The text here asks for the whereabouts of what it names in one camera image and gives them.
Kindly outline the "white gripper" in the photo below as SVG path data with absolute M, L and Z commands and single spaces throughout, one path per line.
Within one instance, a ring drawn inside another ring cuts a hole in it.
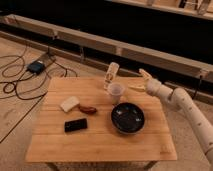
M 143 85 L 133 86 L 130 85 L 128 88 L 137 91 L 137 92 L 147 92 L 151 96 L 159 96 L 162 93 L 162 83 L 157 79 L 151 79 L 152 75 L 149 74 L 144 69 L 140 69 L 139 73 L 143 77 L 144 81 L 147 82 L 146 89 Z

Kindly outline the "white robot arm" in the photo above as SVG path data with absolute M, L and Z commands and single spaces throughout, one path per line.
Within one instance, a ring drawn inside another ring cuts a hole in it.
M 183 88 L 169 88 L 158 79 L 153 78 L 144 69 L 139 69 L 139 74 L 143 79 L 142 84 L 132 85 L 131 89 L 138 92 L 146 92 L 150 96 L 157 97 L 168 106 L 176 110 L 182 110 L 190 123 L 204 155 L 213 167 L 213 125 L 194 103 L 187 91 Z

